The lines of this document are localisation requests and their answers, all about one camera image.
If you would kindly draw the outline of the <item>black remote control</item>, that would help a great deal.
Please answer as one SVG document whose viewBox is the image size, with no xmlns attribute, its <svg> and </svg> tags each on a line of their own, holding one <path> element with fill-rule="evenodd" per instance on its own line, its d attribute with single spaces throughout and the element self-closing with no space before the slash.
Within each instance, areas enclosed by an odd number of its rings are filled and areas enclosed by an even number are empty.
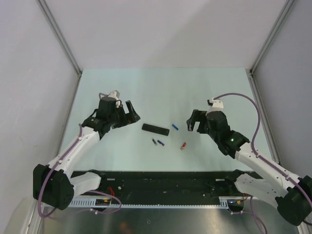
<svg viewBox="0 0 312 234">
<path fill-rule="evenodd" d="M 158 135 L 162 135 L 162 136 L 168 136 L 169 132 L 170 132 L 169 129 L 158 127 L 158 126 L 154 126 L 154 125 L 150 125 L 150 124 L 146 124 L 146 123 L 144 123 L 142 125 L 141 129 L 143 131 L 154 133 L 154 134 L 158 134 Z"/>
</svg>

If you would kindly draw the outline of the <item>red battery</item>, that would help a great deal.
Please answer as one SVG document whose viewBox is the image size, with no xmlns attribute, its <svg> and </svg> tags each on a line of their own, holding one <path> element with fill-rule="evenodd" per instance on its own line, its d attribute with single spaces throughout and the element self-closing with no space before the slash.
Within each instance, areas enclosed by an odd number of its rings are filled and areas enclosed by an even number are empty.
<svg viewBox="0 0 312 234">
<path fill-rule="evenodd" d="M 180 149 L 181 149 L 181 150 L 184 150 L 185 146 L 186 146 L 186 142 L 184 142 L 184 143 L 182 144 L 182 146 L 180 147 Z"/>
</svg>

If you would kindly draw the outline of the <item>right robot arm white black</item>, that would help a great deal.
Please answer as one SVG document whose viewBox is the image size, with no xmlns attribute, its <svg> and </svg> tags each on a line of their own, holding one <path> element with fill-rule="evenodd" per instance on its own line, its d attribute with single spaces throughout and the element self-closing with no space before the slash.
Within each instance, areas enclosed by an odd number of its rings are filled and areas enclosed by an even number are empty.
<svg viewBox="0 0 312 234">
<path fill-rule="evenodd" d="M 230 129 L 222 111 L 200 111 L 194 109 L 186 121 L 188 131 L 193 131 L 199 122 L 197 132 L 208 134 L 220 152 L 247 165 L 261 179 L 254 179 L 236 170 L 235 178 L 226 181 L 225 191 L 229 195 L 239 192 L 255 196 L 277 209 L 290 224 L 299 226 L 312 212 L 312 179 L 300 177 L 276 162 L 266 159 L 253 149 L 248 138 Z"/>
</svg>

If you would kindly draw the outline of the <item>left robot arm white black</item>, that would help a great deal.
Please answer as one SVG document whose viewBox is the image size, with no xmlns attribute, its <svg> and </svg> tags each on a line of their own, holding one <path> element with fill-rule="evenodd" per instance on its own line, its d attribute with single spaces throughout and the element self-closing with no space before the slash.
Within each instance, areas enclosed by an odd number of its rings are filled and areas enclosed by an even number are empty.
<svg viewBox="0 0 312 234">
<path fill-rule="evenodd" d="M 122 102 L 115 93 L 103 95 L 98 107 L 79 125 L 79 132 L 69 146 L 46 165 L 34 168 L 34 199 L 38 204 L 64 210 L 76 196 L 90 191 L 104 194 L 108 189 L 105 173 L 91 169 L 73 177 L 76 165 L 110 130 L 139 120 L 131 101 Z"/>
</svg>

